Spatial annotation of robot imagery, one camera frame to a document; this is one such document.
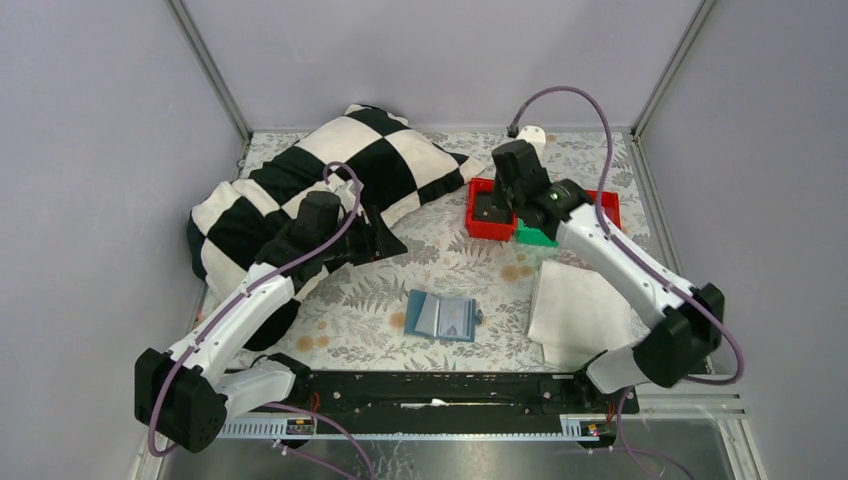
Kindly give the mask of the left red plastic bin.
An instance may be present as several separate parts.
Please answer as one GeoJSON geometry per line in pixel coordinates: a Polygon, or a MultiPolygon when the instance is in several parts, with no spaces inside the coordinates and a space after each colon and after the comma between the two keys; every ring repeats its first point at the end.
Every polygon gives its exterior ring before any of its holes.
{"type": "Polygon", "coordinates": [[[470,237],[509,241],[518,228],[518,218],[495,204],[495,181],[472,178],[469,182],[465,227],[470,237]]]}

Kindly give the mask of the red plastic bin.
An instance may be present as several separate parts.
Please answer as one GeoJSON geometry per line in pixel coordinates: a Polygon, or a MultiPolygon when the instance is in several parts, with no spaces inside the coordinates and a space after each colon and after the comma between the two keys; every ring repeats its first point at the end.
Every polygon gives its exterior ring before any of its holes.
{"type": "Polygon", "coordinates": [[[495,181],[472,178],[469,182],[465,227],[470,237],[509,241],[518,228],[518,218],[495,204],[495,181]]]}
{"type": "Polygon", "coordinates": [[[616,192],[603,192],[601,196],[598,196],[596,190],[588,190],[588,194],[595,205],[600,205],[602,207],[605,216],[612,222],[612,224],[620,229],[621,217],[619,195],[616,192]]]}

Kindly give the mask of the black white checkered pillow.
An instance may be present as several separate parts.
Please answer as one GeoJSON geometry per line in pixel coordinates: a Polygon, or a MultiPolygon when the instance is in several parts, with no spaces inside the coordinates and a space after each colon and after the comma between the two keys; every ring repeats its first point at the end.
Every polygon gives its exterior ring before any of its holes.
{"type": "MultiPolygon", "coordinates": [[[[459,189],[482,170],[480,161],[444,151],[406,121],[354,105],[247,177],[220,183],[191,210],[187,240],[193,271],[220,306],[245,278],[260,248],[296,218],[307,194],[333,193],[349,212],[356,205],[376,205],[391,229],[404,215],[459,189]]],[[[261,351],[274,345],[293,323],[302,299],[332,272],[310,281],[242,348],[261,351]]]]}

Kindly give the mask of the white folded towel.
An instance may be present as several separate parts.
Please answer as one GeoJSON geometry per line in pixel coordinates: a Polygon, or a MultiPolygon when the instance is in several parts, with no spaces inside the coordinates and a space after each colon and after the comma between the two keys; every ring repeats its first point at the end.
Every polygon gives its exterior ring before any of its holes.
{"type": "Polygon", "coordinates": [[[645,332],[630,304],[598,273],[553,260],[541,264],[527,337],[541,346],[545,365],[575,371],[645,332]]]}

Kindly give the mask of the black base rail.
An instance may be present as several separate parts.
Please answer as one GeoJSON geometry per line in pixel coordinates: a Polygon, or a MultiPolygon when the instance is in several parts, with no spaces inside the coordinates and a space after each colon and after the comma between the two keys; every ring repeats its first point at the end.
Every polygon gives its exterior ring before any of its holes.
{"type": "Polygon", "coordinates": [[[283,402],[354,435],[556,434],[563,415],[640,410],[634,393],[561,373],[312,371],[283,402]]]}

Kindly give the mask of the green plastic bin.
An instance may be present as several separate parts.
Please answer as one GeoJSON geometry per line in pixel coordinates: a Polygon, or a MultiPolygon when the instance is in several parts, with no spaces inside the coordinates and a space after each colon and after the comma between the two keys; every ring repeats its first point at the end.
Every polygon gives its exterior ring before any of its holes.
{"type": "Polygon", "coordinates": [[[558,247],[559,244],[555,240],[548,238],[541,230],[528,227],[522,220],[518,221],[518,226],[514,233],[514,238],[517,243],[525,245],[535,245],[543,247],[558,247]]]}

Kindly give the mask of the blue card holder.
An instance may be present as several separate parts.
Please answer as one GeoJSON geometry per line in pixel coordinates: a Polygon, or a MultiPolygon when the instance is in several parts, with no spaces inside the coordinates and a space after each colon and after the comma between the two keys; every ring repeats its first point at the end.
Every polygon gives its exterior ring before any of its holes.
{"type": "Polygon", "coordinates": [[[478,302],[411,290],[405,313],[404,333],[428,339],[474,342],[483,314],[478,302]]]}

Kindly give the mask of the black cards in bin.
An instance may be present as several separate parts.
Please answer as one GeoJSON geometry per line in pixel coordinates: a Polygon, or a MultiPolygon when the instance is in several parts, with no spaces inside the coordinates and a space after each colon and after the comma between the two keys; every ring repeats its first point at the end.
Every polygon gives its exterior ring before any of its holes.
{"type": "Polygon", "coordinates": [[[512,223],[512,213],[509,209],[498,207],[491,192],[480,192],[474,199],[472,220],[509,225],[512,223]]]}

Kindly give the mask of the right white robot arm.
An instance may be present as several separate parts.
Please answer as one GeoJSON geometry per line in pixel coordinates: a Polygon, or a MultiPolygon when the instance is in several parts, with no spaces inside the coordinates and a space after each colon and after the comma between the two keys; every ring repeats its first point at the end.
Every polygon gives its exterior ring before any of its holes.
{"type": "Polygon", "coordinates": [[[575,402],[597,412],[616,393],[643,383],[670,388],[722,342],[724,295],[697,288],[638,248],[597,210],[595,198],[571,180],[550,180],[525,140],[497,147],[495,198],[525,224],[572,250],[630,304],[649,328],[642,340],[595,355],[573,386],[575,402]]]}

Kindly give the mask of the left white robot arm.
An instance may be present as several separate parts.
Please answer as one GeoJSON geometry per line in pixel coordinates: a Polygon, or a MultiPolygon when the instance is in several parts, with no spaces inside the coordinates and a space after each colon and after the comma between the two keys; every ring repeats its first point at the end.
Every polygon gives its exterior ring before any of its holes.
{"type": "Polygon", "coordinates": [[[195,328],[164,352],[144,351],[134,366],[134,416],[148,438],[163,435],[192,453],[205,449],[224,424],[276,401],[296,411],[310,385],[281,360],[262,360],[228,373],[229,362],[260,327],[319,275],[347,264],[371,263],[407,252],[377,207],[347,213],[330,192],[311,192],[296,218],[257,254],[236,289],[195,328]]]}

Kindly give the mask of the right red plastic bin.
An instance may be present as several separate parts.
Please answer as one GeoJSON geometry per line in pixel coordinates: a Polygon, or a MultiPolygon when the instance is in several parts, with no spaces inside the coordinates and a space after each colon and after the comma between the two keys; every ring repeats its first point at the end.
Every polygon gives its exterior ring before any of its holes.
{"type": "Polygon", "coordinates": [[[596,190],[588,190],[588,194],[595,205],[600,205],[602,207],[605,216],[612,222],[612,224],[620,229],[621,217],[619,195],[616,192],[603,192],[601,196],[598,196],[596,190]]]}

